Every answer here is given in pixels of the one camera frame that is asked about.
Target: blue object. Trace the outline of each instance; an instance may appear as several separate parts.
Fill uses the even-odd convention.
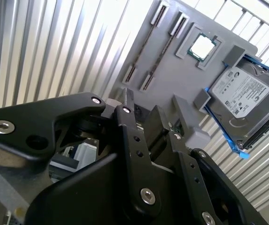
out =
[[[219,120],[214,116],[214,114],[211,112],[211,110],[209,109],[209,107],[207,105],[205,105],[205,110],[211,115],[212,118],[214,118],[214,120],[216,121],[216,123],[218,124],[218,126],[220,127],[220,129],[223,132],[223,135],[227,141],[227,143],[230,146],[230,149],[232,150],[232,152],[237,153],[241,158],[249,158],[249,154],[246,152],[243,152],[242,150],[240,150],[237,145],[234,143],[234,141],[230,138],[230,136],[228,135],[228,133],[226,132],[226,130],[223,128],[223,126],[220,124]]]

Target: hard drive label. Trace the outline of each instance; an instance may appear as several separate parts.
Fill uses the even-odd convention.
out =
[[[243,118],[269,94],[269,86],[235,67],[222,74],[213,93],[235,118]]]

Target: silver screw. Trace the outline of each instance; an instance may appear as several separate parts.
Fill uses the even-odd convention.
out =
[[[238,142],[238,148],[239,148],[239,149],[243,149],[243,143]]]
[[[127,107],[123,107],[123,110],[127,113],[130,113],[130,109],[128,109]]]
[[[0,134],[6,135],[10,134],[14,131],[15,126],[13,123],[7,121],[7,120],[0,120]]]
[[[93,101],[94,103],[97,103],[97,104],[100,104],[100,103],[101,103],[101,101],[98,100],[96,97],[92,97],[92,101]]]
[[[200,154],[203,158],[206,158],[206,155],[204,154],[203,151],[199,151],[199,154]]]
[[[178,140],[181,139],[181,136],[179,134],[174,134]]]
[[[148,205],[154,205],[155,204],[155,195],[153,192],[148,188],[143,188],[140,191],[140,196],[142,200],[147,203]]]
[[[206,225],[215,225],[214,218],[208,212],[203,212],[202,217]]]

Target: hard disk drive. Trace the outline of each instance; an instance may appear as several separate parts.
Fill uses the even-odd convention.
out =
[[[269,130],[269,71],[243,58],[211,86],[207,106],[240,149]]]

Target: corrugated metal wall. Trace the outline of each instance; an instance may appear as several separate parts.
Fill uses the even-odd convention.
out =
[[[0,107],[107,98],[151,0],[0,0]]]

